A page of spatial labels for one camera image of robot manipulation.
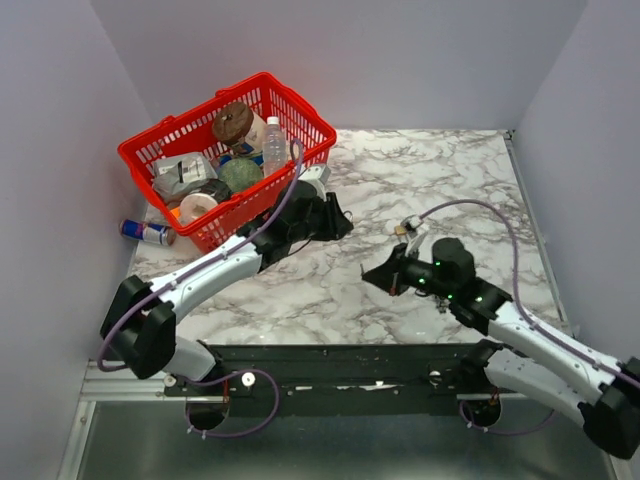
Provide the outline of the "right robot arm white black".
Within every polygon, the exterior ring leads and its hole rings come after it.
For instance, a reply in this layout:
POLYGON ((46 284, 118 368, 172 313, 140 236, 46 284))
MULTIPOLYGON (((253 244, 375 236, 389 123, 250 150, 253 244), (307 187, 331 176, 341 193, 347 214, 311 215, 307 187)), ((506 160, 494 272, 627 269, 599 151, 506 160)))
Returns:
POLYGON ((454 238, 436 241, 432 259, 396 245, 361 278, 391 296, 409 288, 447 301, 462 325, 490 338, 485 357, 460 367, 469 390, 489 385, 521 393, 581 426, 601 450, 631 459, 639 448, 639 361, 623 362, 534 318, 514 297, 481 279, 473 255, 454 238))

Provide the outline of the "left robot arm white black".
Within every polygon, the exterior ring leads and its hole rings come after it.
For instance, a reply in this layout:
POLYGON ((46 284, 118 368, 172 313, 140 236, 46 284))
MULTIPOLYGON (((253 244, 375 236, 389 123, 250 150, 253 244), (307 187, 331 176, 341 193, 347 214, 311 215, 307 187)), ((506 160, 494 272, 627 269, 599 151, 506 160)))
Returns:
POLYGON ((337 241, 352 229, 335 193, 298 181, 210 253, 151 281, 123 280, 100 328, 99 353, 113 352, 139 379, 164 371, 187 378, 201 395, 212 394, 222 380, 216 358, 204 344, 179 337, 178 323, 205 300, 289 256, 293 244, 337 241))

